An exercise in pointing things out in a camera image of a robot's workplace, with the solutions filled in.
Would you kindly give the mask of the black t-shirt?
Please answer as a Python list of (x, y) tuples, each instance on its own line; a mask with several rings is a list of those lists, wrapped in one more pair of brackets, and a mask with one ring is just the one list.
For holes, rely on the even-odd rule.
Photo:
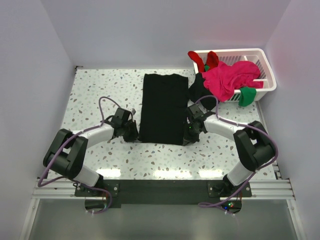
[(139, 140), (142, 143), (183, 145), (187, 121), (189, 79), (179, 74), (145, 74)]

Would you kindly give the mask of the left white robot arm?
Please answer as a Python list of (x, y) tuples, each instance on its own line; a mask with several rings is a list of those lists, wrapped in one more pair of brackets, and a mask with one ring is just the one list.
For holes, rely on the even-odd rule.
[(51, 170), (62, 178), (83, 185), (92, 196), (99, 196), (106, 188), (104, 179), (101, 174), (84, 165), (87, 149), (118, 137), (128, 143), (134, 142), (138, 135), (137, 123), (132, 119), (123, 123), (105, 121), (102, 125), (78, 132), (60, 129), (43, 159), (45, 172), (38, 186), (44, 187), (52, 182), (43, 183), (47, 172)]

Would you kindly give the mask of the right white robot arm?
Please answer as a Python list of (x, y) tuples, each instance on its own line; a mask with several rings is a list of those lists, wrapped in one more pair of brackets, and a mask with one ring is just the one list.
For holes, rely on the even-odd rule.
[(200, 116), (184, 125), (183, 145), (200, 141), (201, 133), (212, 133), (234, 141), (239, 162), (222, 181), (210, 186), (220, 197), (233, 197), (257, 171), (266, 167), (278, 156), (275, 142), (259, 121), (235, 122), (220, 116)]

